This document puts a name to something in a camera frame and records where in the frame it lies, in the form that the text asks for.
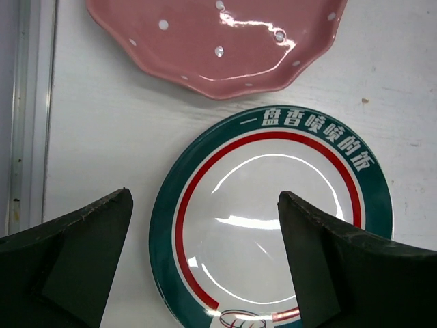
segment red stripe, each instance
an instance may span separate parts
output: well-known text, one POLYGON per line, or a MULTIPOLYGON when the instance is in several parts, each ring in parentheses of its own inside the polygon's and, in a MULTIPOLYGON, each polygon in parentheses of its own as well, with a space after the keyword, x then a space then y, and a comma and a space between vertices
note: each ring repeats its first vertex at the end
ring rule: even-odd
POLYGON ((184 227, 184 218, 185 218, 186 209, 188 207, 188 203, 190 201, 191 195, 193 194, 197 184, 203 178, 205 173, 217 161, 219 161, 222 157, 224 157, 232 150, 235 150, 243 145, 249 144, 251 142, 267 140, 267 139, 285 139, 285 140, 300 142, 302 144, 312 147, 314 150, 317 150, 320 154, 324 155, 337 168, 341 177, 344 179, 344 182, 350 194, 350 199, 352 201, 352 213, 353 213, 354 225, 361 227, 361 206, 358 197, 358 191, 356 190, 354 181, 351 175, 349 174, 348 169, 346 169, 345 165, 327 147, 323 146, 321 143, 317 142, 316 140, 305 137, 304 135, 298 135, 296 133, 291 133, 291 132, 279 132, 279 131, 257 133, 254 135, 243 137, 242 139, 235 140, 233 143, 225 146, 224 148, 220 149, 216 154, 212 155, 212 157, 208 159, 206 163, 203 164, 203 166, 199 169, 199 171, 194 175, 194 178, 191 180, 190 184, 188 185, 185 194, 182 196, 178 215, 176 217, 175 248, 176 248, 176 256, 178 257, 180 269, 185 277, 187 284, 190 286, 191 290, 212 310, 217 310, 219 303, 216 300, 214 300, 210 295, 208 295, 197 283, 196 279, 191 273, 190 267, 188 266, 188 262, 186 260, 185 251, 184 251, 183 232, 182 232, 184 227))

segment dinner plate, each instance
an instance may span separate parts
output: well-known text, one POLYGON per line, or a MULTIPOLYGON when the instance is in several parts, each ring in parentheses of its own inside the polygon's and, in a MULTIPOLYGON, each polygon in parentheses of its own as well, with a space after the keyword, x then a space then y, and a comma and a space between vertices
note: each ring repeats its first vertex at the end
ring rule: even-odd
POLYGON ((386 180, 346 125, 293 106, 231 116, 180 156, 152 213, 154 279, 184 327, 300 327, 277 212, 286 190, 391 238, 386 180))
POLYGON ((213 99, 283 89, 333 44, 347 0, 87 0, 143 71, 213 99))

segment white surface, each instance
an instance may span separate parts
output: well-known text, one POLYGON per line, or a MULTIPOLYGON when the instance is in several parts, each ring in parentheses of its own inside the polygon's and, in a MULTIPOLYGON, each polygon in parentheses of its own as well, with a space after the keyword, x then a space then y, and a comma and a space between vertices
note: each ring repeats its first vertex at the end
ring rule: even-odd
POLYGON ((184 216, 184 252, 195 280, 220 312, 250 311, 267 327, 272 313, 297 306, 276 206, 284 190, 352 223, 351 197, 337 168, 310 146, 278 139, 249 143, 221 158, 195 187, 184 216))
POLYGON ((314 108, 354 129, 385 171, 395 240, 437 249, 436 1, 350 0, 334 47, 293 85, 226 102, 140 72, 84 1, 59 0, 58 15, 45 219, 120 187, 135 201, 102 327, 178 326, 150 269, 154 199, 196 136, 260 105, 314 108))

